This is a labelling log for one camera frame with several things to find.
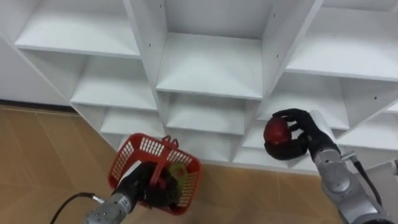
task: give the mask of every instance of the black cable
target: black cable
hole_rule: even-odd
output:
[[[71,202],[73,199],[78,198],[78,197],[87,197],[87,198],[93,198],[95,194],[93,193],[87,193],[87,192],[80,192],[78,194],[73,195],[72,197],[68,198],[61,207],[55,212],[55,215],[52,217],[50,224],[54,224],[55,221],[57,220],[59,214],[62,212],[62,210],[67,206],[69,202]]]
[[[353,162],[353,164],[354,164],[355,168],[358,170],[358,172],[361,174],[363,179],[366,181],[366,183],[368,183],[369,187],[371,188],[371,190],[374,194],[374,197],[376,198],[376,201],[379,203],[380,206],[382,206],[379,192],[377,191],[377,189],[373,185],[371,179],[369,178],[368,174],[366,173],[365,169],[363,168],[362,163],[360,161],[355,161],[355,162]]]

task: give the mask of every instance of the white shelf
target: white shelf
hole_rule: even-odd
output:
[[[343,148],[346,152],[354,151],[366,170],[393,161],[398,157],[398,152],[392,150],[377,150],[375,152],[374,149],[368,149],[363,147]],[[351,162],[348,162],[348,167],[351,169],[351,171],[358,172]]]
[[[288,72],[398,81],[394,13],[322,8]]]
[[[285,73],[257,119],[267,121],[276,111],[289,108],[318,110],[331,128],[349,129],[339,78]]]
[[[398,113],[398,103],[392,105],[390,108],[387,109],[388,113]]]
[[[203,160],[228,162],[234,136],[201,131],[172,130],[171,137],[178,140],[179,149]]]
[[[157,109],[142,62],[125,58],[91,57],[71,102]]]
[[[292,168],[295,170],[314,171],[318,173],[317,166],[312,161],[312,158],[309,155],[301,161],[298,161],[298,163],[296,163]]]
[[[398,151],[398,120],[381,113],[337,139],[339,145]]]
[[[262,99],[261,41],[167,35],[156,89]]]
[[[266,127],[265,121],[257,121],[251,126],[248,135],[243,141],[242,147],[264,149],[264,128]]]
[[[110,108],[100,129],[101,133],[144,133],[155,138],[165,136],[162,122],[156,112]]]
[[[170,128],[244,134],[244,100],[173,94],[170,99]]]
[[[278,161],[267,154],[266,150],[254,149],[250,147],[239,148],[232,162],[239,164],[250,164],[257,166],[278,167],[288,169],[288,163]]]
[[[15,45],[20,49],[139,57],[122,1],[43,0]]]

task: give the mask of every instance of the red apple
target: red apple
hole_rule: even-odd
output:
[[[264,129],[264,140],[271,144],[280,144],[292,140],[292,133],[287,122],[278,117],[272,117]]]

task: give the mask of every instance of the wooden floor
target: wooden floor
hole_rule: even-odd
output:
[[[75,114],[0,107],[0,223],[49,223],[81,191],[107,197],[115,155]],[[202,173],[187,214],[136,207],[123,223],[340,223],[317,177],[218,166],[203,166]],[[83,223],[95,206],[75,200],[57,223]]]

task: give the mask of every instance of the plastic basket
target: plastic basket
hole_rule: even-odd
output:
[[[172,162],[182,162],[185,164],[188,175],[177,206],[175,208],[160,208],[172,215],[185,213],[192,203],[199,183],[201,169],[199,160],[179,150],[178,141],[176,139],[171,141],[170,136],[158,140],[141,133],[133,134],[123,144],[122,148],[120,148],[111,166],[108,174],[108,182],[112,189],[118,186],[120,178],[136,161],[157,163],[155,172],[150,180],[151,185],[154,185],[158,181],[163,167],[168,166]]]

